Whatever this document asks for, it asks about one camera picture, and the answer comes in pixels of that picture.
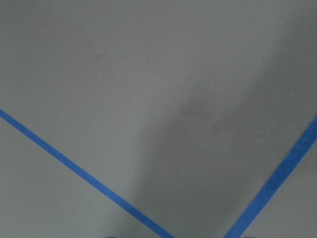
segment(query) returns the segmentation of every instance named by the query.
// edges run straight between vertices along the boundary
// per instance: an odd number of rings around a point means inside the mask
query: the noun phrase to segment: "gray floor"
[[[316,1],[0,1],[0,106],[178,238],[220,238],[317,110]],[[0,120],[0,237],[158,237]],[[313,147],[244,236],[317,235]]]

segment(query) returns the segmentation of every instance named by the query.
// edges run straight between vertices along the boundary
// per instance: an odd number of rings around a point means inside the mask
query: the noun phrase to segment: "blue tape line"
[[[239,238],[296,168],[317,139],[317,117],[242,213],[225,238]]]
[[[131,204],[129,204],[127,201],[125,201],[123,198],[121,198],[119,195],[117,195],[116,193],[111,191],[108,187],[103,185],[96,178],[94,178],[89,173],[84,171],[81,167],[76,165],[69,158],[67,158],[62,153],[60,153],[59,151],[54,149],[52,146],[47,144],[44,140],[42,140],[40,137],[38,137],[36,134],[31,132],[29,129],[27,129],[25,126],[23,126],[21,123],[19,123],[17,120],[15,120],[13,117],[8,115],[6,112],[4,112],[1,109],[0,109],[0,117],[2,119],[4,119],[5,121],[7,121],[12,126],[14,126],[22,134],[27,136],[34,143],[38,144],[45,151],[47,151],[49,154],[54,156],[56,159],[58,159],[60,162],[62,162],[65,166],[67,166],[69,169],[71,169],[73,172],[75,172],[77,175],[79,175],[85,181],[90,183],[93,187],[95,187],[97,190],[99,190],[105,196],[110,198],[113,202],[118,204],[120,207],[122,207],[124,210],[126,210],[128,213],[130,213],[133,217],[138,219],[145,226],[150,228],[153,232],[158,234],[160,237],[162,237],[162,238],[175,238],[169,232],[167,232],[162,227],[160,227],[157,223],[155,223],[150,218],[148,218],[146,215],[141,213],[139,210],[137,210],[135,207],[133,207]]]

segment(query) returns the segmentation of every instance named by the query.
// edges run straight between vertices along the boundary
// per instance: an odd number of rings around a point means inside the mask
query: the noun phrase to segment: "blue tape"
[[[239,238],[257,215],[262,211],[288,176],[296,168],[317,139],[317,117],[308,126],[303,135],[296,142],[292,150],[277,167],[266,184],[256,195],[247,209],[242,213],[225,238]]]
[[[18,129],[22,134],[27,136],[29,139],[31,139],[34,143],[38,144],[40,147],[42,147],[45,151],[47,151],[49,154],[51,154],[53,157],[58,159],[60,162],[62,162],[65,166],[67,166],[69,169],[71,169],[73,172],[75,172],[77,175],[79,175],[81,178],[83,178],[85,181],[90,183],[93,187],[95,187],[97,190],[99,190],[101,193],[103,193],[105,196],[110,198],[113,202],[118,204],[120,207],[122,207],[124,210],[126,210],[128,213],[130,213],[133,217],[138,219],[140,222],[142,222],[145,226],[150,228],[153,232],[158,234],[162,238],[174,238],[169,232],[167,232],[165,229],[163,229],[161,226],[159,226],[157,223],[152,221],[150,218],[148,218],[146,215],[141,213],[139,210],[137,210],[135,207],[133,207],[131,204],[129,204],[127,201],[125,201],[123,198],[121,198],[119,195],[111,191],[108,187],[103,185],[101,182],[99,182],[96,178],[91,176],[89,173],[84,171],[81,167],[76,165],[74,162],[72,162],[69,158],[64,156],[62,153],[54,149],[52,146],[47,144],[44,140],[42,140],[40,137],[38,137],[36,134],[31,132],[29,129],[27,129],[25,126],[23,126],[21,123],[19,123],[17,120],[15,120],[13,117],[8,115],[6,112],[0,109],[0,117],[7,121],[9,124],[14,126],[16,129]]]

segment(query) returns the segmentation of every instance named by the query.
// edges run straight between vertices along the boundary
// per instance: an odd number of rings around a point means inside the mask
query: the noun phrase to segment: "gray surface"
[[[176,237],[222,237],[316,114],[316,8],[1,1],[1,108]],[[0,128],[1,237],[156,236]],[[317,235],[314,154],[247,235]]]

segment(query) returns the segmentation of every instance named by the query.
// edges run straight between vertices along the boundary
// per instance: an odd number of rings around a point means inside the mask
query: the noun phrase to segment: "blue painter's tape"
[[[133,207],[131,204],[129,204],[127,201],[125,201],[123,198],[121,198],[119,195],[117,195],[116,193],[111,191],[108,187],[103,185],[96,178],[94,178],[89,173],[84,171],[81,167],[76,165],[69,158],[67,158],[62,153],[60,153],[59,151],[54,149],[52,146],[47,144],[44,140],[42,140],[40,137],[38,137],[36,134],[31,132],[29,129],[27,129],[25,126],[23,126],[21,123],[19,123],[17,120],[15,120],[13,117],[8,115],[6,112],[4,112],[1,109],[0,109],[0,117],[2,119],[4,119],[5,121],[7,121],[12,126],[14,126],[22,134],[27,136],[34,143],[38,144],[45,151],[47,151],[53,157],[58,159],[65,166],[67,166],[69,169],[71,169],[73,172],[75,172],[77,175],[79,175],[85,181],[90,183],[93,187],[95,187],[97,190],[99,190],[105,196],[110,198],[113,202],[118,204],[120,207],[122,207],[124,210],[126,210],[128,213],[130,213],[133,217],[135,217],[137,220],[142,222],[145,226],[150,228],[153,232],[158,234],[160,237],[162,237],[162,238],[174,238],[174,236],[172,236],[168,231],[166,231],[161,226],[159,226],[157,223],[155,223],[150,218],[148,218],[146,215],[141,213],[139,210],[137,210],[135,207]]]
[[[260,192],[242,213],[225,238],[239,238],[262,211],[317,139],[317,117],[308,126],[292,150],[277,167]]]

